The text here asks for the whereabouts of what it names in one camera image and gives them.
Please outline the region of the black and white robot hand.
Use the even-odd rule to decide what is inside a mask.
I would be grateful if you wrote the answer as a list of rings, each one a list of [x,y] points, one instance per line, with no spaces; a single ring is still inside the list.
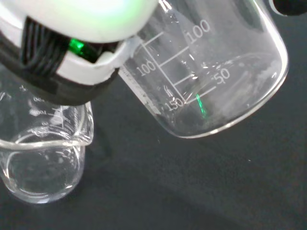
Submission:
[[[150,25],[204,53],[209,38],[192,42],[192,26],[236,15],[262,30],[253,0],[3,0],[0,76],[52,104],[81,106],[96,98],[149,35]]]

